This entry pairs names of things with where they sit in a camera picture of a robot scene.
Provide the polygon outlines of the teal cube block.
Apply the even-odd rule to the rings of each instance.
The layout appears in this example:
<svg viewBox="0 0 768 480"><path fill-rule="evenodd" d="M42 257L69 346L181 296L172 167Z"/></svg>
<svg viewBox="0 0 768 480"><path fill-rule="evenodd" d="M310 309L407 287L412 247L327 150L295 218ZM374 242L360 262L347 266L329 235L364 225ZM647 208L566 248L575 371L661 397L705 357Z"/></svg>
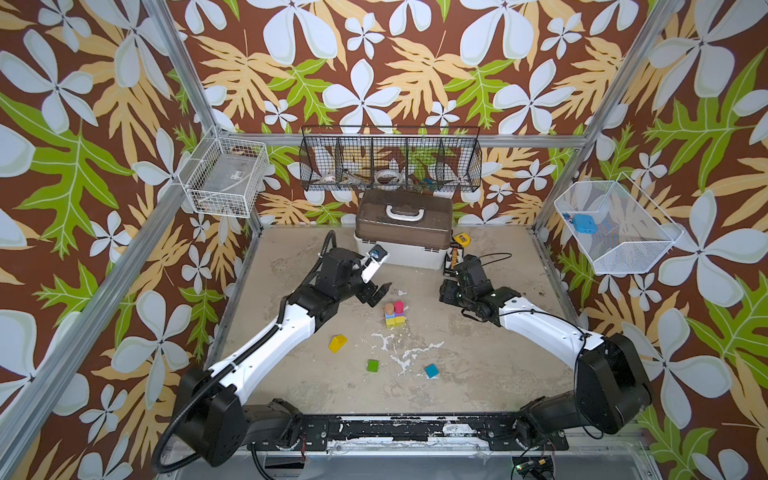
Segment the teal cube block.
<svg viewBox="0 0 768 480"><path fill-rule="evenodd" d="M439 369L436 365L430 364L425 367L425 373L428 378L435 378L439 375Z"/></svg>

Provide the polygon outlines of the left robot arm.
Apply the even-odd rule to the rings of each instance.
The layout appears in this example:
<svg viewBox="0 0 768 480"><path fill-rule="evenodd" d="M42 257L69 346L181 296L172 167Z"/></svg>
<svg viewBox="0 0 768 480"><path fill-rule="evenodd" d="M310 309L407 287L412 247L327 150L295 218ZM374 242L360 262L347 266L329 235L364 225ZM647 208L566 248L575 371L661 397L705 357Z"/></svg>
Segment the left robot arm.
<svg viewBox="0 0 768 480"><path fill-rule="evenodd" d="M355 297L376 306L390 285L378 286L373 277L388 259L379 243L366 254L341 248L330 231L308 274L281 298L275 319L234 353L182 377L172 418L152 454L154 472L168 474L198 459L211 466L228 461L253 423L244 402L259 383L335 316L345 300Z"/></svg>

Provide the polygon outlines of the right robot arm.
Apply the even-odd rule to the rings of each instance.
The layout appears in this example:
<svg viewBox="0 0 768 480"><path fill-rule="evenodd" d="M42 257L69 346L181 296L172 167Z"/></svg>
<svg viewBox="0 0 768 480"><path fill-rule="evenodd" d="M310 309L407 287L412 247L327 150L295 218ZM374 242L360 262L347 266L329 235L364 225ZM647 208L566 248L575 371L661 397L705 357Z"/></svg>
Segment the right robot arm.
<svg viewBox="0 0 768 480"><path fill-rule="evenodd" d="M515 414L513 439L524 448L571 428L616 434L652 404L650 380L629 338L584 330L512 288L494 287L477 256L466 256L443 280L439 300L470 320L527 338L572 369L570 391L532 400Z"/></svg>

